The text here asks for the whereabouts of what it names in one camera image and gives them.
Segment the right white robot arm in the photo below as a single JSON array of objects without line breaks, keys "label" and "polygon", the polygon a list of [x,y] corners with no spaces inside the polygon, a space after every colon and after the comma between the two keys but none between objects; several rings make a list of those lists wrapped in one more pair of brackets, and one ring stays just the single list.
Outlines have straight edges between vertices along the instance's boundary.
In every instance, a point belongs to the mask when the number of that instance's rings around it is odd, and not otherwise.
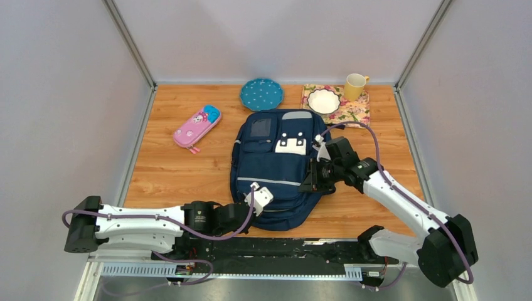
[{"label": "right white robot arm", "polygon": [[385,171],[379,160],[360,159],[345,137],[325,141],[317,135],[313,146],[317,156],[310,160],[299,191],[331,192],[337,182],[343,182],[379,202],[413,231],[407,236],[384,226],[368,228],[357,237],[363,261],[388,257],[414,264],[438,287],[454,280],[473,282],[471,267],[479,256],[467,218],[450,216],[424,203]]}]

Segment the pink cartoon pencil case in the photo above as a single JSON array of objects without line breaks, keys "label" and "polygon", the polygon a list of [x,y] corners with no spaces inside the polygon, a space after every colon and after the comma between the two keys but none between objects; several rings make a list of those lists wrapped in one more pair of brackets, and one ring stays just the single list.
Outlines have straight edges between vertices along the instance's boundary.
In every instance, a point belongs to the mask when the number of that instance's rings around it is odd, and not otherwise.
[{"label": "pink cartoon pencil case", "polygon": [[176,145],[189,150],[193,154],[200,152],[196,147],[199,142],[222,118],[221,111],[212,106],[205,105],[194,113],[173,134]]}]

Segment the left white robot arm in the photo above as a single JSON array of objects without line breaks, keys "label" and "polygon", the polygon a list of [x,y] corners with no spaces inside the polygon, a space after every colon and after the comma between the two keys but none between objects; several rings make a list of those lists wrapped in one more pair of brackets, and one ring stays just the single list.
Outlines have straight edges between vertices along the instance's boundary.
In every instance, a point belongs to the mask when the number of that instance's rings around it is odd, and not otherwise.
[{"label": "left white robot arm", "polygon": [[159,209],[111,206],[99,196],[88,196],[61,217],[68,228],[64,251],[142,250],[169,253],[176,260],[184,260],[192,250],[191,242],[183,238],[185,234],[228,240],[246,233],[262,211],[263,204],[251,196],[227,205],[193,201]]}]

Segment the navy blue student backpack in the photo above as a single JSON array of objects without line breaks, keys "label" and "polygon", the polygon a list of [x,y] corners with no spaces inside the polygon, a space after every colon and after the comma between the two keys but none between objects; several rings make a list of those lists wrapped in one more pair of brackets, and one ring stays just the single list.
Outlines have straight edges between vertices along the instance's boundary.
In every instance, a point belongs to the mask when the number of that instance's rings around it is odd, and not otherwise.
[{"label": "navy blue student backpack", "polygon": [[267,231],[289,231],[300,226],[319,200],[335,193],[303,193],[310,160],[317,156],[316,135],[327,125],[306,109],[273,109],[249,115],[240,127],[231,154],[230,191],[234,202],[250,192],[252,183],[266,187],[273,199],[253,226]]}]

